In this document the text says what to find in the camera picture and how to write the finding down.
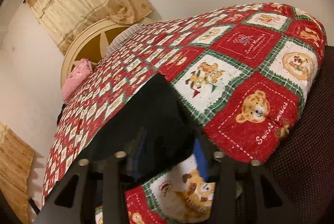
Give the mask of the black pants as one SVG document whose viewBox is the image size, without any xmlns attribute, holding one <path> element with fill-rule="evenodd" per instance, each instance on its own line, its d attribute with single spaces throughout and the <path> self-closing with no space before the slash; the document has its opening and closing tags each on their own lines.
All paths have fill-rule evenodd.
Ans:
<svg viewBox="0 0 334 224">
<path fill-rule="evenodd" d="M 135 180 L 173 168 L 193 153 L 195 129 L 172 85 L 155 74 L 97 132 L 85 148 L 92 161 L 127 153 L 126 173 Z"/>
</svg>

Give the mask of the dark brown chair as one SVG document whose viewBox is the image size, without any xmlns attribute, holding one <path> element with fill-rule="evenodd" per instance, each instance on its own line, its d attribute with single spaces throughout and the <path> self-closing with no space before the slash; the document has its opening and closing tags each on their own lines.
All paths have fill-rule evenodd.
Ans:
<svg viewBox="0 0 334 224">
<path fill-rule="evenodd" d="M 237 125 L 245 149 L 240 159 L 264 164 L 298 223 L 333 223 L 333 47 L 325 47 L 306 89 L 254 72 L 233 93 L 237 113 L 250 95 L 264 97 L 269 111 L 260 123 Z"/>
</svg>

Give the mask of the dark garment at bed edge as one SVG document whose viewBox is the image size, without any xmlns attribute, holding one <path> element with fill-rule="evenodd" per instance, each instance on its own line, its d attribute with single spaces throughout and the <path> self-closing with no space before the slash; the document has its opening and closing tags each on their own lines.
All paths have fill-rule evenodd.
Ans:
<svg viewBox="0 0 334 224">
<path fill-rule="evenodd" d="M 65 107 L 66 107 L 66 104 L 64 103 L 64 104 L 62 105 L 62 108 L 61 108 L 61 111 L 60 111 L 59 115 L 57 116 L 57 126 L 58 126 L 59 123 L 60 123 L 60 120 L 61 120 L 61 118 L 62 118 L 62 114 L 63 114 L 63 111 L 64 111 Z"/>
</svg>

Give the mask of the red teddy-bear patchwork bedspread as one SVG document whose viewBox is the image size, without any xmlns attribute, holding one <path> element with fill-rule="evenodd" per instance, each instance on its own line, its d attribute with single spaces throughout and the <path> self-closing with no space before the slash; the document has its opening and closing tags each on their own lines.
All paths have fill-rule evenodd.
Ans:
<svg viewBox="0 0 334 224">
<path fill-rule="evenodd" d="M 326 43 L 318 19 L 280 3 L 223 7 L 146 25 L 103 58 L 66 103 L 46 166 L 43 207 L 79 153 L 155 74 L 175 89 L 195 139 L 236 161 L 258 160 L 240 159 L 245 149 L 237 125 L 262 122 L 267 100 L 250 95 L 237 113 L 231 101 L 235 89 L 254 72 L 279 75 L 306 89 Z M 173 168 L 125 188 L 129 223 L 205 223 L 214 189 L 200 174 L 193 152 Z"/>
</svg>

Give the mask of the pink folded cloth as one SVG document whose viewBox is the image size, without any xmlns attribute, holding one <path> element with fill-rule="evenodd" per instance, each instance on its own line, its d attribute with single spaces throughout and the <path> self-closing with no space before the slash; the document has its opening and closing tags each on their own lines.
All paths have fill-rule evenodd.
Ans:
<svg viewBox="0 0 334 224">
<path fill-rule="evenodd" d="M 93 72 L 92 63 L 86 58 L 82 58 L 79 64 L 71 71 L 62 86 L 62 98 L 64 103 L 68 103 L 74 92 L 82 85 L 86 78 Z"/>
</svg>

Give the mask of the cream wooden headboard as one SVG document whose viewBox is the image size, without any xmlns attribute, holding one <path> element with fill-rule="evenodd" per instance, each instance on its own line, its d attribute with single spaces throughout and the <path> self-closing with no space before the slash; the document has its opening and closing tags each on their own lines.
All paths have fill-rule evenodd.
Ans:
<svg viewBox="0 0 334 224">
<path fill-rule="evenodd" d="M 106 48 L 117 35 L 130 25 L 116 24 L 109 19 L 103 19 L 85 29 L 68 48 L 61 69 L 61 85 L 63 85 L 79 60 L 86 58 L 93 66 L 105 56 Z"/>
</svg>

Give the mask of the striped pillow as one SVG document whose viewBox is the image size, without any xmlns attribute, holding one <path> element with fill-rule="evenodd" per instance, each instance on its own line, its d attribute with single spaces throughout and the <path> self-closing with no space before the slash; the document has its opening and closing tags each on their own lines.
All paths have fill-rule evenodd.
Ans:
<svg viewBox="0 0 334 224">
<path fill-rule="evenodd" d="M 106 48 L 106 57 L 111 56 L 115 51 L 119 50 L 128 40 L 130 40 L 139 31 L 145 28 L 144 24 L 134 24 L 122 31 Z"/>
</svg>

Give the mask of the beige curtain on left wall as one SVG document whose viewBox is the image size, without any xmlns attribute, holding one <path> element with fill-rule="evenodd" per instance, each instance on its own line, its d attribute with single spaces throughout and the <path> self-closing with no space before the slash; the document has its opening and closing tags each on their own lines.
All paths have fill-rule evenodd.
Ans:
<svg viewBox="0 0 334 224">
<path fill-rule="evenodd" d="M 29 223 L 27 182 L 35 151 L 1 124 L 1 191 L 22 223 Z"/>
</svg>

